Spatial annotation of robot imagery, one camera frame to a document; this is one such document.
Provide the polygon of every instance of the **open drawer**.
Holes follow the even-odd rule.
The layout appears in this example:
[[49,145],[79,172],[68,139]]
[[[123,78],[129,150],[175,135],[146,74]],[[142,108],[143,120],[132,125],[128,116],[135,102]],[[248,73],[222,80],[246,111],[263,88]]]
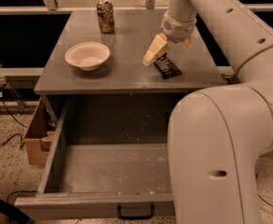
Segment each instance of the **open drawer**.
[[182,94],[68,97],[32,219],[173,216],[167,126]]

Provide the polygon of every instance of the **gray tabletop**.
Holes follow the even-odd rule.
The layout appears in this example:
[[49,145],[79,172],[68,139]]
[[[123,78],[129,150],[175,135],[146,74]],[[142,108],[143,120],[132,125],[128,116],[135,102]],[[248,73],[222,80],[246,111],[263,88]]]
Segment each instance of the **gray tabletop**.
[[[178,77],[164,79],[154,65],[143,65],[143,56],[160,33],[163,9],[116,9],[116,31],[102,34],[95,9],[74,11],[53,50],[34,91],[40,95],[178,92],[225,84],[197,30],[193,48],[169,43],[168,58],[181,70]],[[72,67],[64,59],[72,46],[104,43],[110,58],[97,70]]]

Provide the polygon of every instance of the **drawer handle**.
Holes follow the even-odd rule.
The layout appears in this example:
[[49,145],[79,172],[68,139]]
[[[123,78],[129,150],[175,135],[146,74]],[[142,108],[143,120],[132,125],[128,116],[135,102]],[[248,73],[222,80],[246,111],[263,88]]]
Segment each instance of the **drawer handle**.
[[123,219],[123,220],[147,220],[147,219],[152,218],[154,216],[154,213],[155,213],[155,207],[153,205],[151,205],[151,214],[148,216],[125,217],[125,216],[122,216],[122,214],[121,214],[121,206],[117,207],[117,216],[118,216],[118,218]]

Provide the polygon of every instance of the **black cable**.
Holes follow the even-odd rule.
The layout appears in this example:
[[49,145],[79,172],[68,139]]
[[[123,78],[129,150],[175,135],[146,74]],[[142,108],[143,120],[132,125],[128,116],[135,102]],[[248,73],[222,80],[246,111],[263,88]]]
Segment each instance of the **black cable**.
[[1,98],[2,98],[2,102],[3,102],[4,106],[5,106],[5,109],[6,109],[7,113],[8,113],[16,122],[18,122],[19,125],[21,125],[21,126],[24,127],[24,128],[27,128],[24,124],[21,124],[21,123],[13,116],[13,114],[12,114],[12,113],[8,110],[8,108],[7,108],[7,106],[6,106],[6,104],[5,104],[5,101],[4,101],[4,98],[3,98],[3,97],[1,97]]
[[7,196],[7,203],[9,201],[9,198],[13,195],[13,194],[16,194],[16,193],[34,193],[36,192],[36,190],[17,190],[17,191],[13,191],[12,193],[10,193],[8,196]]
[[258,197],[259,197],[264,203],[266,203],[266,204],[270,205],[271,207],[273,207],[273,205],[272,205],[271,203],[267,202],[267,201],[266,201],[265,199],[263,199],[259,194],[257,194],[257,195],[258,195]]
[[20,149],[23,149],[24,146],[24,141],[23,141],[23,136],[20,133],[15,133],[11,135],[5,142],[3,142],[0,147],[5,146],[13,137],[19,136],[20,137]]

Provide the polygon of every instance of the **soup can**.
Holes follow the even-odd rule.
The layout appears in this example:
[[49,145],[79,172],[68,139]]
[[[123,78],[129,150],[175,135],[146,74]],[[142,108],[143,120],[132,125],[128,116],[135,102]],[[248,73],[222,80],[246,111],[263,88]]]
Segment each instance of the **soup can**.
[[97,4],[98,22],[101,32],[112,33],[115,30],[114,7],[108,0]]

